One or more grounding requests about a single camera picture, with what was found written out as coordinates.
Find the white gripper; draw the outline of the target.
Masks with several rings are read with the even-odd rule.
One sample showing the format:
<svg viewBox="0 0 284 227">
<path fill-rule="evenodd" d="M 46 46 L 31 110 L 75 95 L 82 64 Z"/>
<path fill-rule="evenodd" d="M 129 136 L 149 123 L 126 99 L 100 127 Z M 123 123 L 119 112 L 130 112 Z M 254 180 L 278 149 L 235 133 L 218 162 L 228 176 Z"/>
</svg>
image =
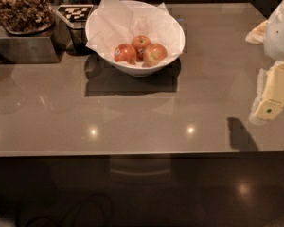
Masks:
<svg viewBox="0 0 284 227">
<path fill-rule="evenodd" d="M 269 17 L 245 37 L 250 44 L 262 44 L 264 52 L 277 61 L 269 70 L 261 69 L 257 76 L 257 97 L 254 118 L 274 120 L 284 109 L 284 0 Z"/>
</svg>

